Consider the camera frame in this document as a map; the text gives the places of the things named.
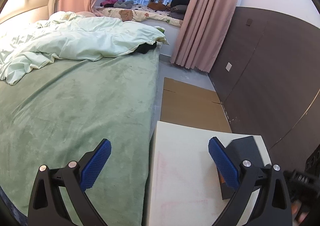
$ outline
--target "light switch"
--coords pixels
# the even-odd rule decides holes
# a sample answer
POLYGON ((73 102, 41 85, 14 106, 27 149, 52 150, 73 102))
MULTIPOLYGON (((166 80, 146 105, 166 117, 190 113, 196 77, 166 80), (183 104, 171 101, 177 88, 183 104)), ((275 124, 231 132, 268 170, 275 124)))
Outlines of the light switch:
POLYGON ((228 63, 227 66, 226 66, 226 70, 230 71, 231 67, 232 67, 232 64, 228 63))

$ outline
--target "bed headboard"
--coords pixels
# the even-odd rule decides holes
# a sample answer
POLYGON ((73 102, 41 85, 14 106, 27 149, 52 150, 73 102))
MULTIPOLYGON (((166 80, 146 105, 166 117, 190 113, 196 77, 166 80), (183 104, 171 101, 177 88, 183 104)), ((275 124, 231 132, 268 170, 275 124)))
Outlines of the bed headboard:
POLYGON ((5 5, 0 13, 0 24, 4 22, 36 22, 49 19, 55 12, 57 0, 19 0, 17 5, 5 5))

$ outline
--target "hand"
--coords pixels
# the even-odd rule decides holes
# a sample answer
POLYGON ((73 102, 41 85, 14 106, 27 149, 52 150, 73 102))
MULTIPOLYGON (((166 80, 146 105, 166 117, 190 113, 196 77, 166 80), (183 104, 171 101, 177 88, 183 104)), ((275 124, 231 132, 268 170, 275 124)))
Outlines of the hand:
MULTIPOLYGON (((299 204, 299 203, 295 202, 295 203, 291 204, 292 214, 296 214, 299 211, 300 207, 301 207, 301 204, 299 204)), ((300 215, 300 217, 298 218, 298 223, 300 224, 301 222, 303 222, 303 220, 307 217, 307 215, 308 215, 308 213, 302 213, 300 215)))

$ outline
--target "stuffed animal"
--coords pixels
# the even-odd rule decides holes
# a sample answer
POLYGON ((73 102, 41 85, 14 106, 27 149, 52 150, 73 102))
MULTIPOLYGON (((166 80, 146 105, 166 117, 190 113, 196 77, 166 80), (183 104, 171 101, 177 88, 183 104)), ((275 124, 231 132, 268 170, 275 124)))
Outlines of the stuffed animal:
POLYGON ((150 2, 147 7, 153 10, 161 11, 165 11, 167 9, 167 6, 163 4, 163 0, 159 0, 158 2, 150 2))
POLYGON ((128 0, 128 1, 125 1, 123 2, 122 0, 118 0, 114 5, 113 7, 114 8, 121 8, 121 9, 131 9, 132 6, 134 4, 134 1, 133 0, 128 0))

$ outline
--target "metal screw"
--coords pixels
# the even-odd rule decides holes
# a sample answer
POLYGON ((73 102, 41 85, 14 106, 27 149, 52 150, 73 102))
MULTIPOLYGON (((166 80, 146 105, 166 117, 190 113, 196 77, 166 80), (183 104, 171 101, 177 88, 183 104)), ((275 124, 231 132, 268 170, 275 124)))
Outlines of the metal screw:
POLYGON ((250 167, 250 166, 251 166, 251 162, 250 162, 249 160, 244 160, 244 161, 242 162, 242 164, 243 164, 244 166, 246 166, 246 167, 250 167))
POLYGON ((39 170, 41 171, 41 172, 43 172, 44 170, 46 170, 47 169, 47 166, 46 165, 42 165, 41 167, 39 167, 39 170))
POLYGON ((76 165, 77 165, 77 162, 71 161, 71 162, 69 162, 68 167, 74 168, 74 167, 76 167, 76 165))
POLYGON ((273 165, 273 169, 276 170, 276 171, 279 171, 280 167, 278 165, 273 165))

